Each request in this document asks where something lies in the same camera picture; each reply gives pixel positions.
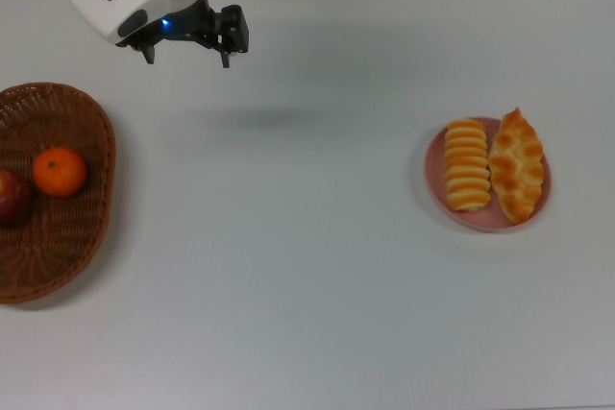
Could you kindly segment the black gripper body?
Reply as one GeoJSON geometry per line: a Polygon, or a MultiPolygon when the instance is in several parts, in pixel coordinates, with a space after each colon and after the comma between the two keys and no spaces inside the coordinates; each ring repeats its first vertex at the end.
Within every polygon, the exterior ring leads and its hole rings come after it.
{"type": "Polygon", "coordinates": [[[149,20],[143,27],[119,41],[117,46],[141,48],[162,40],[187,40],[206,48],[215,48],[217,36],[208,37],[211,35],[212,17],[209,0],[196,0],[185,9],[149,20]]]}

